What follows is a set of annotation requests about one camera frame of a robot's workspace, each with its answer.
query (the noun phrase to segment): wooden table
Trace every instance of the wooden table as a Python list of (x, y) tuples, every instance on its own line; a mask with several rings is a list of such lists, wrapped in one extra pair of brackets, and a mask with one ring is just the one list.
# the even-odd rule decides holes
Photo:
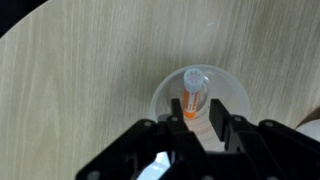
[(1, 179), (73, 179), (174, 70), (223, 68), (252, 122), (320, 104), (318, 0), (51, 0), (0, 39)]

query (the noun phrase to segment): plastic tube cap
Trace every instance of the plastic tube cap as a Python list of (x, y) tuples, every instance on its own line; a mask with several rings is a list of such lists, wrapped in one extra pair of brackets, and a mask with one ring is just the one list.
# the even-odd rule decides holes
[(199, 69), (191, 68), (184, 73), (183, 79), (185, 89), (190, 93), (196, 93), (202, 87), (204, 76)]

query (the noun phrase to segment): wood grain surface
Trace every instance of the wood grain surface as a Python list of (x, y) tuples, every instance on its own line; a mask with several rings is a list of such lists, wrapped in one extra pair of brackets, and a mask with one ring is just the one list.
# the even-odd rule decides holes
[(51, 0), (0, 39), (0, 179), (73, 179), (192, 64), (243, 84), (252, 122), (320, 104), (318, 0)]

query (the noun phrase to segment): dark floor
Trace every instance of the dark floor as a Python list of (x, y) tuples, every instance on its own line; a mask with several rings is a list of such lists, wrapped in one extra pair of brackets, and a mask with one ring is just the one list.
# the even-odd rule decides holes
[(45, 1), (47, 0), (0, 0), (0, 38)]

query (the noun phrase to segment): test tube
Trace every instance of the test tube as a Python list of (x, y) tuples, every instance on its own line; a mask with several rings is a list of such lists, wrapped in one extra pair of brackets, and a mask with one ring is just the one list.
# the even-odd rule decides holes
[(204, 76), (199, 69), (191, 68), (184, 73), (183, 79), (183, 115), (188, 119), (193, 119), (196, 116)]

